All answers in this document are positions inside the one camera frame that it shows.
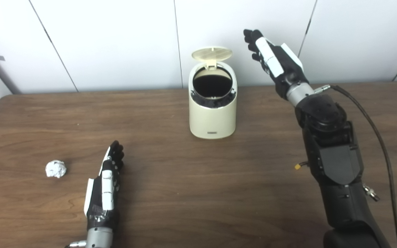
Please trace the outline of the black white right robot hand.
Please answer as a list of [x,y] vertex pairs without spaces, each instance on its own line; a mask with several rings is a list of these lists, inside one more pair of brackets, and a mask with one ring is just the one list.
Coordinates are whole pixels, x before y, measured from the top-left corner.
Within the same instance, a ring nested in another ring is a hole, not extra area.
[[287,44],[273,44],[260,30],[245,29],[243,34],[244,41],[252,52],[252,59],[261,64],[275,83],[276,92],[282,99],[290,101],[293,88],[309,83],[301,61]]

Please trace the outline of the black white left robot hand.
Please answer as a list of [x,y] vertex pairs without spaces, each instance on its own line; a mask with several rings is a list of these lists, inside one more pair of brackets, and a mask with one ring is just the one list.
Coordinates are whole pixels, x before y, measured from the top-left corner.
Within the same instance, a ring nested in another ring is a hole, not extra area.
[[117,228],[120,213],[117,209],[120,171],[123,168],[123,145],[115,140],[107,149],[96,178],[88,179],[84,213],[87,230]]

